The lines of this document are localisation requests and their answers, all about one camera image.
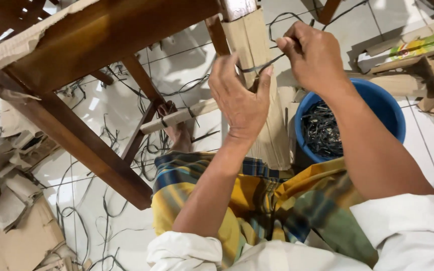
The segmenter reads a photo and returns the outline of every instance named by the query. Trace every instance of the right hand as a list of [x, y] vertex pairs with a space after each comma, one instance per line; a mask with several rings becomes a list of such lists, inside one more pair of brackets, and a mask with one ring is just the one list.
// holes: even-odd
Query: right hand
[[303, 88], [325, 94], [335, 89], [336, 83], [349, 81], [333, 34], [297, 21], [276, 43], [291, 61], [292, 73]]

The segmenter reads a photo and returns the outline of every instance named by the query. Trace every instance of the blue bucket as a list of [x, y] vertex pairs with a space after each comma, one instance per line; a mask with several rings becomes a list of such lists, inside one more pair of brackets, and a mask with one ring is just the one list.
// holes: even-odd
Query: blue bucket
[[[386, 126], [388, 131], [403, 143], [406, 135], [405, 116], [393, 96], [382, 87], [367, 80], [351, 78], [351, 82], [356, 90], [358, 90], [359, 95], [368, 104], [371, 110], [373, 110], [384, 126]], [[331, 158], [317, 155], [313, 153], [307, 145], [304, 145], [304, 137], [301, 132], [301, 117], [311, 107], [311, 105], [321, 100], [321, 97], [315, 93], [311, 92], [307, 94], [299, 104], [294, 119], [298, 144], [304, 153], [316, 163], [325, 162], [331, 160]]]

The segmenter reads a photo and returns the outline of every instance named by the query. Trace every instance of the white tile floor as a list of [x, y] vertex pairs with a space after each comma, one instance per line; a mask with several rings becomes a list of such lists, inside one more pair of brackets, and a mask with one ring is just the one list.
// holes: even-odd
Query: white tile floor
[[[346, 0], [341, 4], [338, 13], [359, 3], [360, 0]], [[264, 8], [265, 22], [269, 24], [275, 16], [283, 12], [293, 12], [306, 23], [313, 17], [313, 5], [310, 0], [262, 0], [259, 2]], [[349, 14], [341, 17], [327, 28], [333, 33], [341, 44], [341, 56], [346, 69], [353, 67], [354, 57], [363, 49], [385, 38], [402, 32], [411, 31], [433, 22], [433, 11], [417, 5], [414, 0], [371, 0], [369, 4], [357, 7]], [[296, 21], [292, 16], [283, 16], [280, 21], [272, 25], [273, 37], [280, 37], [287, 28]], [[175, 43], [164, 40], [163, 48], [154, 48], [152, 51], [143, 49], [140, 61], [144, 69], [152, 77], [155, 85], [162, 93], [168, 94], [180, 89], [185, 83], [201, 78], [208, 74], [215, 57], [215, 51], [210, 41], [204, 23], [198, 23], [181, 33], [174, 35]], [[290, 65], [286, 58], [275, 63], [275, 73], [279, 85], [295, 84], [290, 72]], [[123, 82], [138, 89], [135, 81], [128, 75], [118, 75]], [[82, 101], [75, 109], [75, 113], [97, 134], [103, 127], [103, 116], [112, 132], [119, 131], [119, 147], [121, 153], [128, 143], [128, 137], [135, 130], [141, 113], [138, 110], [138, 96], [129, 90], [122, 82], [102, 88], [99, 81], [88, 76], [82, 81], [82, 88], [87, 99]], [[75, 105], [82, 97], [76, 90], [77, 97], [71, 105]], [[207, 83], [195, 89], [172, 97], [178, 107], [185, 104], [210, 98]], [[413, 97], [397, 99], [401, 106], [414, 103]], [[418, 162], [426, 178], [434, 186], [434, 118], [418, 111], [416, 107], [403, 108], [407, 123], [407, 136], [405, 147]], [[200, 126], [190, 123], [194, 137], [200, 137], [207, 132], [221, 131], [213, 136], [199, 141], [193, 145], [196, 151], [210, 151], [220, 147], [222, 138], [226, 135], [225, 123], [222, 123], [220, 111], [199, 116]], [[148, 167], [149, 176], [155, 174]], [[77, 162], [68, 152], [59, 150], [49, 158], [46, 163], [34, 170], [35, 177], [45, 186], [53, 186], [44, 190], [53, 211], [56, 203], [60, 208], [75, 206], [81, 215], [88, 237], [86, 236], [80, 217], [75, 213], [65, 211], [65, 233], [67, 242], [78, 252], [79, 260], [85, 258], [87, 244], [88, 255], [93, 262], [101, 259], [103, 255], [102, 234], [105, 231], [105, 212], [103, 209], [103, 196], [107, 185], [98, 177], [91, 178], [90, 171]], [[111, 214], [120, 212], [125, 200], [111, 188], [107, 189], [106, 202]], [[118, 260], [131, 270], [148, 270], [145, 263], [147, 244], [155, 237], [152, 230], [151, 209], [139, 211], [127, 205], [121, 216], [110, 218], [112, 236], [118, 233], [105, 248], [105, 255], [114, 254], [119, 249]], [[111, 265], [111, 260], [105, 262], [105, 267]]]

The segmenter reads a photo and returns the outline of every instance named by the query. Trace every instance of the plaid sarong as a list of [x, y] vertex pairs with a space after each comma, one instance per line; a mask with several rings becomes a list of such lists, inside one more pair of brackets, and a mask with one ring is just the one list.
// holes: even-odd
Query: plaid sarong
[[[172, 224], [213, 153], [172, 151], [155, 159], [153, 226], [157, 235]], [[314, 230], [335, 252], [371, 268], [377, 252], [349, 210], [364, 199], [350, 181], [344, 159], [310, 166], [293, 176], [268, 169], [261, 160], [245, 158], [219, 229], [222, 267], [241, 256], [244, 244], [279, 239], [303, 242]]]

